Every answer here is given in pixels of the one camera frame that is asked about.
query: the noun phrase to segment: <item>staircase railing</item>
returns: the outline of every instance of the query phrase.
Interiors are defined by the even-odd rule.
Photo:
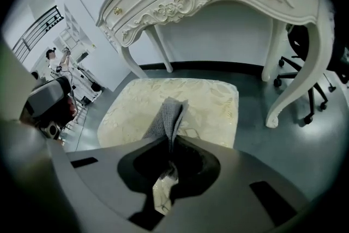
[[[37,42],[62,19],[64,18],[58,11],[57,6],[52,7],[38,18],[12,48],[19,61],[23,62]]]

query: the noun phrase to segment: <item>white wall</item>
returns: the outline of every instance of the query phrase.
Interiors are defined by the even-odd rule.
[[[211,4],[180,23],[157,26],[170,61],[264,65],[271,18],[237,2]]]
[[[28,5],[13,10],[1,28],[2,36],[10,49],[34,22],[35,19]]]
[[[138,65],[163,62],[145,32],[130,46],[130,53]]]
[[[35,20],[40,18],[45,12],[55,6],[55,0],[31,0],[29,7]]]

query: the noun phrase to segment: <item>chair wheel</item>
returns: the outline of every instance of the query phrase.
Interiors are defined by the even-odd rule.
[[[325,103],[325,102],[322,102],[321,105],[320,105],[320,109],[321,109],[321,110],[326,110],[326,108],[327,108],[326,103]]]
[[[328,87],[328,91],[330,91],[330,92],[334,92],[335,89],[336,89],[336,87],[333,87],[333,86]]]
[[[274,80],[274,87],[280,87],[282,85],[281,79]]]
[[[311,123],[311,122],[312,122],[312,116],[306,116],[306,117],[304,118],[304,122],[305,122],[305,124]]]

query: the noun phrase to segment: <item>gold drawer knob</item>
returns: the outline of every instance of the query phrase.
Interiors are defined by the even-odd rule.
[[[119,14],[121,14],[121,12],[122,12],[122,9],[121,8],[114,8],[114,14],[115,15],[119,15]]]

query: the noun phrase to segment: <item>chair base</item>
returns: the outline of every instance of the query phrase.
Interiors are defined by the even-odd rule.
[[[284,74],[279,74],[276,79],[274,80],[274,86],[275,87],[280,87],[282,85],[282,80],[281,79],[294,79],[298,72],[301,70],[301,66],[298,65],[297,63],[290,61],[288,58],[285,57],[281,57],[281,59],[279,60],[279,66],[282,67],[285,65],[285,62],[287,64],[289,64],[290,66],[292,66],[297,72],[292,72],[292,73],[284,73]],[[313,115],[315,114],[314,112],[314,88],[319,92],[319,94],[321,95],[321,97],[323,98],[324,102],[321,103],[320,105],[320,109],[323,111],[327,108],[326,103],[328,102],[328,99],[325,95],[325,93],[323,92],[323,90],[321,89],[321,87],[319,86],[318,83],[316,83],[311,89],[308,90],[308,95],[309,95],[309,105],[310,105],[310,114],[308,114],[305,118],[304,118],[304,123],[305,124],[310,124],[313,120]],[[329,89],[330,92],[333,92],[336,88],[331,86],[331,90]]]

